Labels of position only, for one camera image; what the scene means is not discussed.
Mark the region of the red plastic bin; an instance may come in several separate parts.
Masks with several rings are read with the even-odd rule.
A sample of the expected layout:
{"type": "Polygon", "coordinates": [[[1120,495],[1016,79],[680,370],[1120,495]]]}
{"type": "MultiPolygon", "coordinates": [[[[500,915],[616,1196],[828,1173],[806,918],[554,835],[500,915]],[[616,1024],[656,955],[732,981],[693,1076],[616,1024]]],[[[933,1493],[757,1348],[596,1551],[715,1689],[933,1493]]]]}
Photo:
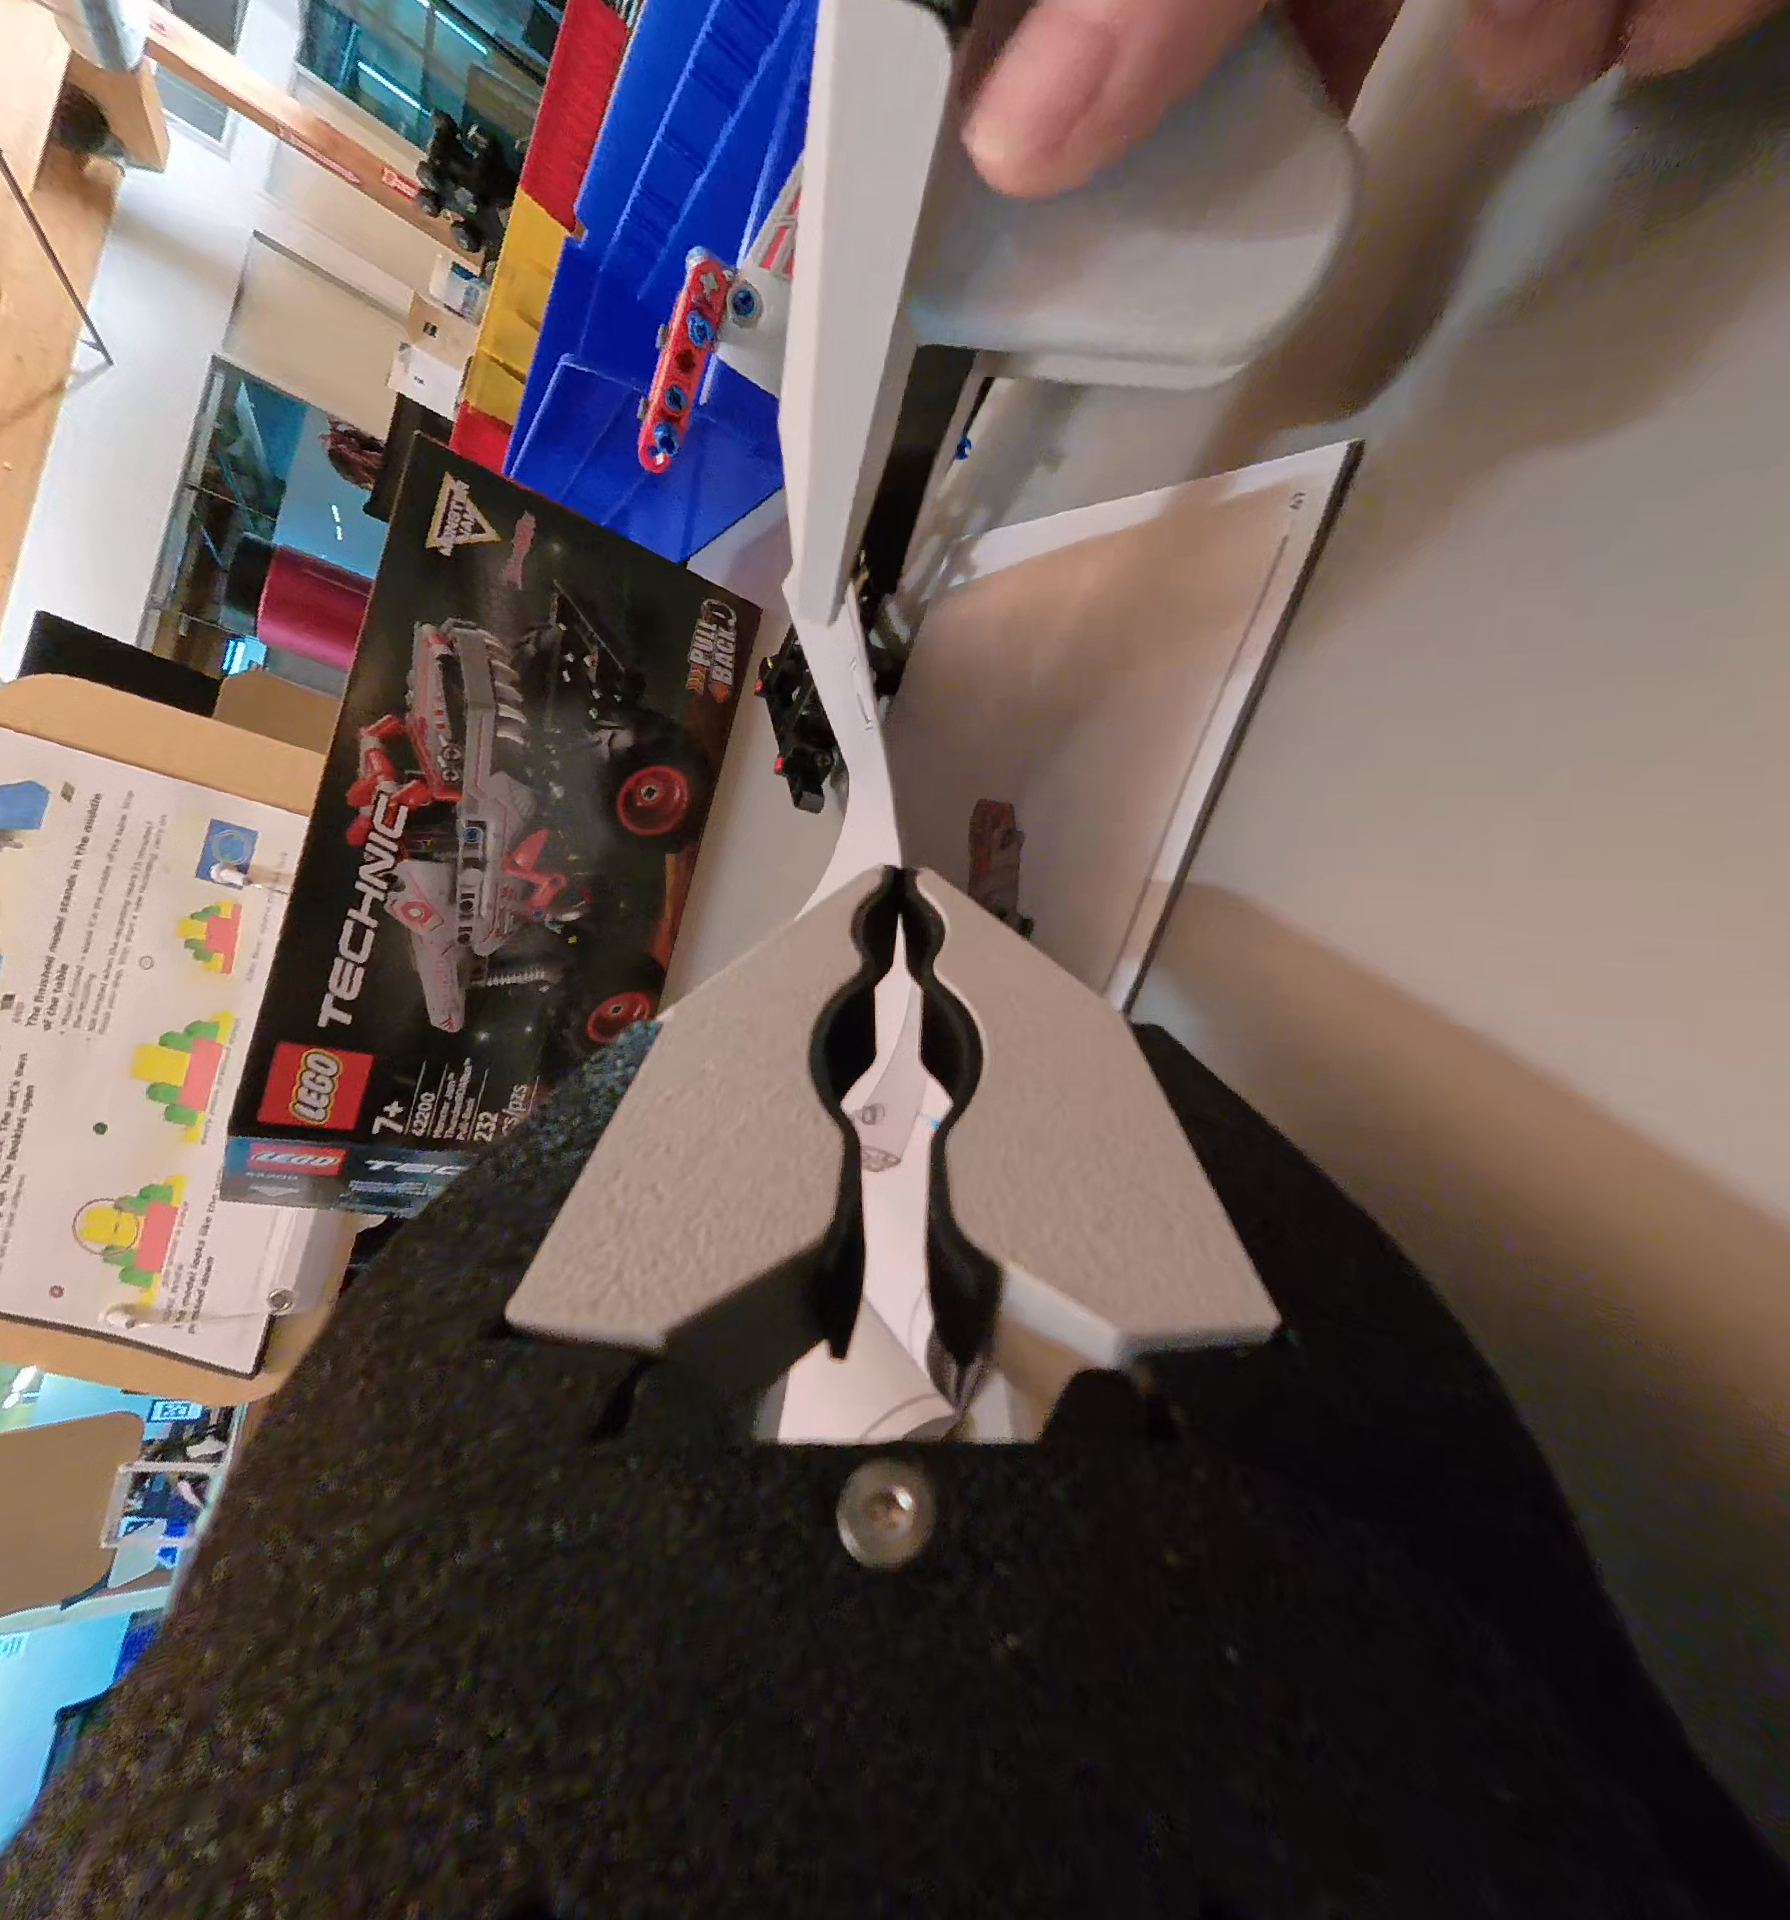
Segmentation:
{"type": "MultiPolygon", "coordinates": [[[[565,4],[549,79],[521,169],[521,189],[568,216],[607,119],[630,27],[609,4],[565,4]]],[[[480,468],[502,468],[514,428],[478,416],[460,398],[450,446],[480,468]]]]}

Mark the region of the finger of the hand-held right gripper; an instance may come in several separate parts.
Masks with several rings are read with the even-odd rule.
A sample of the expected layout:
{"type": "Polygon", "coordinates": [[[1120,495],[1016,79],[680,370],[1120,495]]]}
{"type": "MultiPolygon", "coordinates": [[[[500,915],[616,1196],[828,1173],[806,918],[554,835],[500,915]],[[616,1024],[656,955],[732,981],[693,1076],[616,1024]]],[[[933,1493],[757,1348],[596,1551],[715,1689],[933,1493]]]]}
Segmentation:
{"type": "Polygon", "coordinates": [[[1210,390],[1285,332],[1357,213],[1360,153],[1291,30],[1250,30],[1088,184],[1009,198],[949,136],[905,277],[922,342],[1006,375],[1210,390]]]}
{"type": "Polygon", "coordinates": [[[974,405],[974,352],[905,315],[971,4],[820,4],[787,317],[787,612],[826,626],[870,558],[904,578],[974,405]]]}

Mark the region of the white instruction booklet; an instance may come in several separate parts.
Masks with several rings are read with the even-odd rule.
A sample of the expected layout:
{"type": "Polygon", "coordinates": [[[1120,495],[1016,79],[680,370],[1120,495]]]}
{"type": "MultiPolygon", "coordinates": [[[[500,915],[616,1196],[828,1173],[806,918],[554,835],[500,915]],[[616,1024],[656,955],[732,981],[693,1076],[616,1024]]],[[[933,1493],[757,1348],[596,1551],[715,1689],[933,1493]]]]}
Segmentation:
{"type": "MultiPolygon", "coordinates": [[[[1268,673],[1362,464],[1362,440],[966,540],[883,723],[899,839],[1125,1018],[1268,673]]],[[[787,1374],[781,1439],[978,1439],[1050,1401],[960,1398],[933,1343],[923,1211],[949,1099],[922,1068],[905,948],[847,1094],[870,1258],[844,1360],[787,1374]]]]}

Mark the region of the cardboard piece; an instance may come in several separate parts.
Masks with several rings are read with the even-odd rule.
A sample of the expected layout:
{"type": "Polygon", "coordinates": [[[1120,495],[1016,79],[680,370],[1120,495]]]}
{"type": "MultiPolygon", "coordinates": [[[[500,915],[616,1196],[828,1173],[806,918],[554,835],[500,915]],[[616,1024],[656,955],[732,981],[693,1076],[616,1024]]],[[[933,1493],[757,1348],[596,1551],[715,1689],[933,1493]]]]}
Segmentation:
{"type": "Polygon", "coordinates": [[[113,1571],[116,1475],[141,1453],[136,1412],[0,1433],[0,1618],[55,1610],[113,1571]]]}

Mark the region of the yellow plastic bin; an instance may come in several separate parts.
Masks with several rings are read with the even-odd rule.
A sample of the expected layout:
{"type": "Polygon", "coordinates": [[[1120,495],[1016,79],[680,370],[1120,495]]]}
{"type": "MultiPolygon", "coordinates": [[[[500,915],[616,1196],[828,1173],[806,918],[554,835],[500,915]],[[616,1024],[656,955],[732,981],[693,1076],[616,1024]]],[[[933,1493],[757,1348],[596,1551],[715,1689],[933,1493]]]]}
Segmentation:
{"type": "Polygon", "coordinates": [[[560,255],[565,242],[584,234],[589,230],[575,213],[563,221],[530,189],[516,189],[461,374],[461,405],[478,416],[495,420],[502,428],[516,425],[560,255]]]}

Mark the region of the red grey toy vehicle model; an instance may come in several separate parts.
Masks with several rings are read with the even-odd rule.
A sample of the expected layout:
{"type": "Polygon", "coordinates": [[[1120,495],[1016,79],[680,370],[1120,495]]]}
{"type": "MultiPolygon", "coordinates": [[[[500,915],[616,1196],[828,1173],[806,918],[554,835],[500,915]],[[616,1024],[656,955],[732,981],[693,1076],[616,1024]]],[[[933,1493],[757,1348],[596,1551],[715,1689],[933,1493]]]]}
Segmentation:
{"type": "MultiPolygon", "coordinates": [[[[782,489],[778,385],[799,211],[802,163],[739,262],[690,252],[680,293],[659,323],[637,425],[644,507],[659,513],[659,533],[635,526],[630,540],[670,560],[696,560],[782,489]]],[[[989,374],[971,349],[914,349],[855,570],[863,623],[898,657],[922,622],[917,590],[899,586],[910,549],[929,492],[971,452],[986,392],[989,374]]]]}

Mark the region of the red cylinder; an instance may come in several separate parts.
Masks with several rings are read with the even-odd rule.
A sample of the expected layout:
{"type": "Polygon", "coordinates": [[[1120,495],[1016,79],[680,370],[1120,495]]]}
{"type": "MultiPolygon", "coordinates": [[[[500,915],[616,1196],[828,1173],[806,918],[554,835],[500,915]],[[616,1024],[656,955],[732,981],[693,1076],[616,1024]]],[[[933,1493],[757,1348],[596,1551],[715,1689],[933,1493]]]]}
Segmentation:
{"type": "Polygon", "coordinates": [[[267,648],[350,671],[370,608],[373,582],[300,549],[270,549],[257,595],[257,636],[267,648]]]}

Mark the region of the blue plastic bin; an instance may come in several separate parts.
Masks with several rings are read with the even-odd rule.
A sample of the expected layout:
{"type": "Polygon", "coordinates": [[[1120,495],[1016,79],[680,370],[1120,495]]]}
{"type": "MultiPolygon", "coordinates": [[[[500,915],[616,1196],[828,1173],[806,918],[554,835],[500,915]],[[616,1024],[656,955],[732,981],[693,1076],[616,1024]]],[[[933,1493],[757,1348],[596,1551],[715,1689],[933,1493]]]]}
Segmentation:
{"type": "Polygon", "coordinates": [[[644,6],[554,282],[560,354],[637,384],[690,258],[739,266],[802,156],[814,27],[814,4],[644,6]]]}
{"type": "Polygon", "coordinates": [[[782,488],[778,400],[710,357],[672,463],[639,463],[639,405],[659,370],[693,252],[630,277],[568,240],[549,289],[505,473],[613,533],[690,560],[782,488]]]}

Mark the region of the black toy set box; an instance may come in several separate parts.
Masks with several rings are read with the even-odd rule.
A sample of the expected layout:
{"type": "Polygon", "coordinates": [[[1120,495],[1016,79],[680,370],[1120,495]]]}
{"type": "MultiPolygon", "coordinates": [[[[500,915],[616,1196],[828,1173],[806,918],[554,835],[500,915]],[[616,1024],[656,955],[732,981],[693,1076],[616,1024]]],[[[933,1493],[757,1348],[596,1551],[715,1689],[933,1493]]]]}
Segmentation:
{"type": "Polygon", "coordinates": [[[656,1018],[762,608],[417,438],[228,1125],[417,1216],[656,1018]]]}

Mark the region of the small black toy vehicle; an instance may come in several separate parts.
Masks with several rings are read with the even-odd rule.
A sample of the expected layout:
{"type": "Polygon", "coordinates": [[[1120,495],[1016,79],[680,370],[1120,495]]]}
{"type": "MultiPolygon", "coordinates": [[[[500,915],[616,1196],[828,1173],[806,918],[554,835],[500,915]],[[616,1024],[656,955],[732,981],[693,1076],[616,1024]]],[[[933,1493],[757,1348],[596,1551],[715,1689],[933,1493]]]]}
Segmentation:
{"type": "Polygon", "coordinates": [[[427,149],[417,163],[417,206],[450,226],[450,234],[483,262],[495,262],[509,213],[521,189],[521,159],[483,121],[460,121],[435,109],[427,149]]]}

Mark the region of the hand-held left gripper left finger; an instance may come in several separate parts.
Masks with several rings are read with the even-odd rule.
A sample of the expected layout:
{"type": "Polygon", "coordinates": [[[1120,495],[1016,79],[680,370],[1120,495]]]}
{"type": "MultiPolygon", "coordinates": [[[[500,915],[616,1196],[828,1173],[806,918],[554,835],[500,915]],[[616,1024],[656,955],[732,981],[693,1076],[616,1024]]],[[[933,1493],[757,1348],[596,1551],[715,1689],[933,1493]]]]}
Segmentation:
{"type": "Polygon", "coordinates": [[[637,1355],[847,1355],[904,874],[873,866],[682,995],[530,1262],[516,1332],[637,1355]]]}

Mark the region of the grey desk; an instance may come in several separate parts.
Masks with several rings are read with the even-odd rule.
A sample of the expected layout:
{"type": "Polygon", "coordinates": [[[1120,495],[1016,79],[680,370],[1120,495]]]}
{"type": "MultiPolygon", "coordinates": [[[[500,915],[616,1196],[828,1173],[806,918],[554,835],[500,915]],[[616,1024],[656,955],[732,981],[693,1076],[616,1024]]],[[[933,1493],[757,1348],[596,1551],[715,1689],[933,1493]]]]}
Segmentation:
{"type": "Polygon", "coordinates": [[[1216,1449],[1554,1659],[1723,1918],[1790,1911],[1790,4],[1573,106],[1362,98],[1347,277],[1237,394],[1357,485],[1141,1040],[1288,1328],[1216,1449]]]}

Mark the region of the person's right hand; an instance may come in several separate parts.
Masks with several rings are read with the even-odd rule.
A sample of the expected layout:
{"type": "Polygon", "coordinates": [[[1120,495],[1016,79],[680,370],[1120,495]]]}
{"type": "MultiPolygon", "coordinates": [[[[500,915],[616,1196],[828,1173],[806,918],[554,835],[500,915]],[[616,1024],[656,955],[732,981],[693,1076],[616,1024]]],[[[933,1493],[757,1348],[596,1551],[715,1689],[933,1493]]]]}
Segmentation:
{"type": "MultiPolygon", "coordinates": [[[[978,176],[1014,198],[1088,184],[1270,11],[1270,4],[1028,4],[960,121],[978,176]]],[[[1663,79],[1790,4],[1459,4],[1455,62],[1483,116],[1563,103],[1623,70],[1663,79]]]]}

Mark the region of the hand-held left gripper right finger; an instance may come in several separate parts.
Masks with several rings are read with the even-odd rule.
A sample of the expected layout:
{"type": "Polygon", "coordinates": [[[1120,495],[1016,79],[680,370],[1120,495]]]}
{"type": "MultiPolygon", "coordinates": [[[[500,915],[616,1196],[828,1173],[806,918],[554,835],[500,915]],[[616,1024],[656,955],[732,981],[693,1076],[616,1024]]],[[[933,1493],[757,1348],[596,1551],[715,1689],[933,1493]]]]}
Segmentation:
{"type": "Polygon", "coordinates": [[[1258,1348],[1283,1325],[1132,1027],[929,868],[904,872],[929,1139],[933,1343],[960,1398],[1006,1377],[1258,1348]]]}

